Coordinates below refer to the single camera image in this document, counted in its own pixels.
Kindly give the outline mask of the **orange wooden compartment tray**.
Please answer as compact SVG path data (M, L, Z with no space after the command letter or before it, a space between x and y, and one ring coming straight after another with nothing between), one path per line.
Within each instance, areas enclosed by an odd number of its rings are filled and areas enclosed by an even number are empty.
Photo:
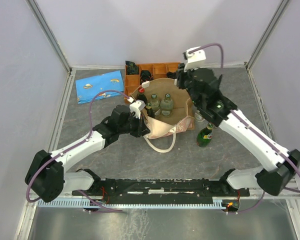
M130 96L142 84L142 81L166 78L168 73L172 74L177 71L179 64L179 62L137 64L139 66L137 75L127 75L125 66L124 93Z

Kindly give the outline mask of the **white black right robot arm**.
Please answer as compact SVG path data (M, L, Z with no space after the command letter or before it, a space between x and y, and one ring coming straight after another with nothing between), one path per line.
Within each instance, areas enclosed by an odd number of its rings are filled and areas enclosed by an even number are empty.
M300 151L279 145L252 124L238 106L222 94L222 78L216 77L211 69L188 69L184 63L180 63L176 71L176 86L187 91L203 118L235 138L261 164L232 170L219 183L219 189L230 196L238 189L259 187L269 195L278 196L300 172Z

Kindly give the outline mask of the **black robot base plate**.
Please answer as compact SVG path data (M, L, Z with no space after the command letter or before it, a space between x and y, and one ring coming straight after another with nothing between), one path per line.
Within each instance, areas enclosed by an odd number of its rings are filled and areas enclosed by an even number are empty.
M243 187L232 188L224 179L99 179L88 190L88 196L105 197L115 205L185 205L211 204L213 197L249 197Z

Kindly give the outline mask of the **dark green yellow-label bottle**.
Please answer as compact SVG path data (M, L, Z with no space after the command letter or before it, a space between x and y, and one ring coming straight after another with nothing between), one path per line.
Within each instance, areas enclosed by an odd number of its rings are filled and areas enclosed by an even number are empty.
M208 146L213 138L214 125L208 123L205 128L203 128L196 137L196 143L199 147L204 148Z

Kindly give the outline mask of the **blue patterned cloth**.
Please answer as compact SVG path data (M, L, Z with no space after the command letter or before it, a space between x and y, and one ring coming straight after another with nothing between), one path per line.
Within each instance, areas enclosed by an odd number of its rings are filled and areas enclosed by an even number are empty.
M90 103L93 97L102 91L107 92L102 93L95 100L120 95L110 90L124 92L124 82L119 70L78 79L75 81L75 86L78 104Z

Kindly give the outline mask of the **small green glass bottle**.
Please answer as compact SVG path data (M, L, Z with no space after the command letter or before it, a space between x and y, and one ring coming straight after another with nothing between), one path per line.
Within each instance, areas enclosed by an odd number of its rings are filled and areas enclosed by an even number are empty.
M151 118L155 118L155 113L153 111L152 104L150 102L146 103L145 108L146 108L147 115Z

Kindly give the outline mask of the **clear glass bottle front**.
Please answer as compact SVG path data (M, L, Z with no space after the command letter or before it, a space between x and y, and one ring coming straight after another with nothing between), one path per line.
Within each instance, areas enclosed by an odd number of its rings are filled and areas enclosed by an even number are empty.
M200 113L199 110L197 110L195 113L194 113L194 118L197 122L201 123L205 120L205 118L202 116L202 114Z

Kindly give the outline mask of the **dark patterned packet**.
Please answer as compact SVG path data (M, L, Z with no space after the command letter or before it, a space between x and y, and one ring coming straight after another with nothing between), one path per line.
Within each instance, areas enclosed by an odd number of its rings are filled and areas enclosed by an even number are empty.
M126 60L125 67L126 67L127 75L138 75L139 74L139 66L135 62Z

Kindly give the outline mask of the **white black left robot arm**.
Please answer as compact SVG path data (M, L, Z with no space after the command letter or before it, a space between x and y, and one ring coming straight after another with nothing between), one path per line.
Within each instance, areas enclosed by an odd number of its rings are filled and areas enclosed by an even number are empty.
M120 135L139 138L150 133L142 114L145 106L139 100L129 106L117 105L110 116L82 138L52 152L38 151L25 176L27 191L34 191L46 203L66 192L86 191L89 195L96 195L101 189L101 178L97 174L90 169L68 170L92 153L116 142Z

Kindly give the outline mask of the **burlap canvas tote bag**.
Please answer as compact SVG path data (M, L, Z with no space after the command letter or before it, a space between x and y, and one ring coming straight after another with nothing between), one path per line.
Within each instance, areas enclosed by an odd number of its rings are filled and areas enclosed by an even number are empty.
M177 81L171 78L158 78L133 86L128 96L137 99L140 89L148 102L152 104L154 116L145 114L145 124L150 133L144 136L147 144L156 152L170 152L176 142L176 134L195 129L195 118L192 110L193 102L185 89L177 87ZM172 136L172 143L166 149L158 148L151 140Z

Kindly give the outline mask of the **clear glass bottle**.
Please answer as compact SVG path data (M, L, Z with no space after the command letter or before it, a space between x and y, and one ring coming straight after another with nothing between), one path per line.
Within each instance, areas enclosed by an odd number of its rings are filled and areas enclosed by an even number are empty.
M161 108L160 108L160 101L157 94L154 93L151 95L150 103L154 115L158 116L160 114Z
M205 118L202 116L202 114L200 113L199 110L197 110L195 113L194 113L194 118L197 122L201 123L205 120Z
M173 108L174 108L174 101L171 98L171 95L169 93L166 93L160 103L161 114L164 117L169 117L172 114Z

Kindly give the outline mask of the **red cap cola bottle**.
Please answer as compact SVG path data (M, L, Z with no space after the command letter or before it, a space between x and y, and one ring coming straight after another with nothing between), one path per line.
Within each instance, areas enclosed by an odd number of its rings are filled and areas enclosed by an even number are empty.
M148 103L147 97L145 95L145 89L143 87L138 88L137 100L143 101L145 104Z

